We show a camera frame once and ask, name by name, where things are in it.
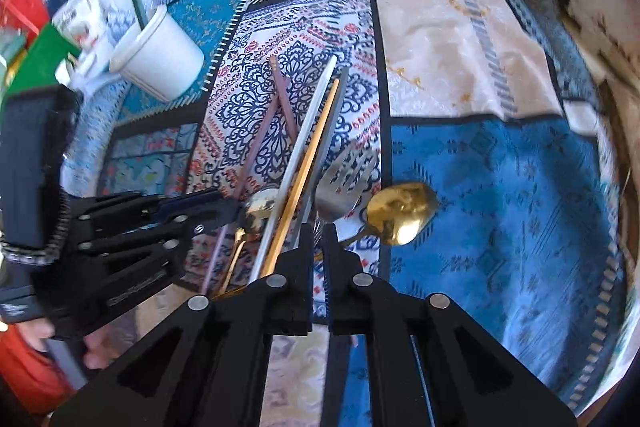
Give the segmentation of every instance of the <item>green plastic container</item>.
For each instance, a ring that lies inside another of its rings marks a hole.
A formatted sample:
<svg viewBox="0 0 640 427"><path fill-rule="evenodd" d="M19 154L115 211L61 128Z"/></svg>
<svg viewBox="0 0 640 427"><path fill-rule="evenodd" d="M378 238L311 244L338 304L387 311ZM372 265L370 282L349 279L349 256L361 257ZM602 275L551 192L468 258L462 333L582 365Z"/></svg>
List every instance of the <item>green plastic container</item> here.
<svg viewBox="0 0 640 427"><path fill-rule="evenodd" d="M78 57L80 49L60 35L50 23L47 24L33 41L27 57L4 96L32 87L55 84L56 69L69 53Z"/></svg>

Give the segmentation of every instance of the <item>gold spoon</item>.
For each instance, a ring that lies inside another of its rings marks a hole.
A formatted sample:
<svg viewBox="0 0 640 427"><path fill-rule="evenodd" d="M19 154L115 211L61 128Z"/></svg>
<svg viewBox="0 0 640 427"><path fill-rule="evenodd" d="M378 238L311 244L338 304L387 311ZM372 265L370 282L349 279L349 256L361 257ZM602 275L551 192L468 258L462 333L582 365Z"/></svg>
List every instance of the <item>gold spoon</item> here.
<svg viewBox="0 0 640 427"><path fill-rule="evenodd" d="M267 224L277 195L277 187L266 187L254 192L244 202L243 216L240 218L240 226L236 229L234 246L231 250L231 262L226 270L225 280L218 291L219 295L226 292L226 288L229 286L244 244L249 240L254 241L262 235L262 230Z"/></svg>
<svg viewBox="0 0 640 427"><path fill-rule="evenodd" d="M375 235L384 245L397 247L412 242L438 209L436 193L424 183L411 182L383 188L367 204L367 222L360 231L343 241L347 247L367 235Z"/></svg>

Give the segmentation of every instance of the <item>silver fork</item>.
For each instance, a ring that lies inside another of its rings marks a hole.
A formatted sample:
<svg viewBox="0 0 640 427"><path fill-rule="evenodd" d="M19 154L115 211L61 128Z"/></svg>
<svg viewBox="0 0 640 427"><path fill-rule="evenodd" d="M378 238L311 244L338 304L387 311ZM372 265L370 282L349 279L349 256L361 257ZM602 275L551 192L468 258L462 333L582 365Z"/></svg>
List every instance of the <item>silver fork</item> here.
<svg viewBox="0 0 640 427"><path fill-rule="evenodd" d="M334 223L354 209L362 192L367 188L369 176L376 163L377 154L373 149L357 151L355 142L352 142L329 166L316 187L314 203L318 219L317 228L314 229L315 243L320 241L322 227L326 223Z"/></svg>

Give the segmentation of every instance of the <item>orange cloth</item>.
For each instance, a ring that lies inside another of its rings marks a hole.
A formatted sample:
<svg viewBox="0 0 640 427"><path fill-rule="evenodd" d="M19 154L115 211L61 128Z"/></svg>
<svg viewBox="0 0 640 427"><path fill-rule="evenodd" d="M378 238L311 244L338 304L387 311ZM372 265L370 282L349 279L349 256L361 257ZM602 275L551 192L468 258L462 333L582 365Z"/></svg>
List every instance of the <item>orange cloth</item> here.
<svg viewBox="0 0 640 427"><path fill-rule="evenodd" d="M13 326L0 335L0 375L34 415L50 413L74 393L53 361L29 346Z"/></svg>

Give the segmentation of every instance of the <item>patchwork tablecloth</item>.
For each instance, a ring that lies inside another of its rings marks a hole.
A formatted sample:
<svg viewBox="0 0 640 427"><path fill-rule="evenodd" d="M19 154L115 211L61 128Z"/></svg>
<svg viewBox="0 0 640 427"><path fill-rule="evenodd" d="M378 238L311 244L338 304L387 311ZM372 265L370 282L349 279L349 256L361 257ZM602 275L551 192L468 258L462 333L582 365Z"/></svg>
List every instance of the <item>patchwork tablecloth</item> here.
<svg viewBox="0 0 640 427"><path fill-rule="evenodd" d="M405 247L359 241L354 250L363 268L411 295L447 293L574 412L590 402L628 342L621 328L638 313L618 251L609 122L559 21L558 0L155 2L168 4L210 63L170 104L125 82L101 92L69 151L68 190L174 195L216 187L230 194L274 96L268 57L277 55L292 81L300 123L322 68L336 55L337 70L350 74L327 163L354 140L380 150L369 187L337 223L338 235L362 225L380 187L424 180L440 200L436 217ZM123 14L112 20L118 34L130 23ZM280 181L292 147L278 111L245 196ZM213 240L196 238L186 287L202 282ZM213 288L231 243L225 238ZM244 250L233 285L247 280L256 249ZM318 263L318 322L326 314L323 281ZM315 361L326 357L328 339L316 331L290 346L285 339L274 344L279 376L271 382L279 383L265 398L264 425L319 424L324 365ZM300 347L305 342L308 349ZM346 379L336 421L368 425L364 341L345 356L342 374L327 372ZM306 406L294 377L300 367L313 382Z"/></svg>

